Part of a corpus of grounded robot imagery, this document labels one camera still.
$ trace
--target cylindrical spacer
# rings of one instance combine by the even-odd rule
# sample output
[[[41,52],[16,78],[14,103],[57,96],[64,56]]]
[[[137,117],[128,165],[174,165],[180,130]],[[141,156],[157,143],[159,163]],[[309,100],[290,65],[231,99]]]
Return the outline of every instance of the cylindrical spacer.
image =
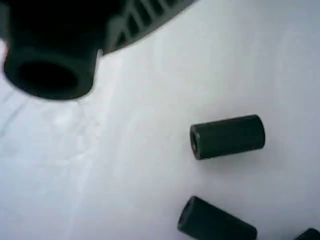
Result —
[[[190,127],[192,151],[198,160],[261,149],[265,130],[257,115],[194,124]]]
[[[309,228],[307,231],[295,238],[295,240],[320,240],[320,232],[314,228]]]
[[[178,222],[178,230],[197,240],[255,240],[257,229],[193,196]]]

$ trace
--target round hole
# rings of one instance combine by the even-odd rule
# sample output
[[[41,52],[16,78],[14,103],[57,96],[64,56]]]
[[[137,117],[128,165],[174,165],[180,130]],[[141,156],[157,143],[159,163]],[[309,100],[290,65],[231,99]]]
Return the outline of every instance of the round hole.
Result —
[[[196,155],[198,152],[198,142],[197,142],[197,137],[196,134],[192,131],[190,133],[190,139],[191,139],[191,147],[192,147],[192,151],[194,152],[194,154]]]
[[[21,83],[32,91],[59,93],[77,86],[76,76],[69,70],[51,62],[24,63],[18,70]]]
[[[179,226],[185,224],[185,222],[186,222],[186,220],[187,220],[187,218],[188,218],[188,216],[190,214],[190,211],[192,210],[193,202],[194,202],[194,200],[192,198],[185,205],[185,207],[184,207],[184,209],[183,209],[183,211],[181,213],[181,216],[179,218],[179,221],[178,221],[178,225]]]

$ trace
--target black plastic object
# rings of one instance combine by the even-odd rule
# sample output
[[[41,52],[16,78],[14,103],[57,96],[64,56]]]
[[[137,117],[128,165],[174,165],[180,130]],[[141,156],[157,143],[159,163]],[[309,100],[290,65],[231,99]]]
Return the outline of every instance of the black plastic object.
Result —
[[[0,0],[6,79],[36,97],[77,99],[94,85],[98,56],[137,42],[194,1]]]
[[[320,240],[320,232],[313,228],[309,228],[307,231],[295,238],[295,240]]]
[[[257,115],[219,120],[190,127],[192,151],[198,160],[261,149],[265,130]]]
[[[257,229],[193,196],[178,222],[178,230],[197,240],[255,240]]]

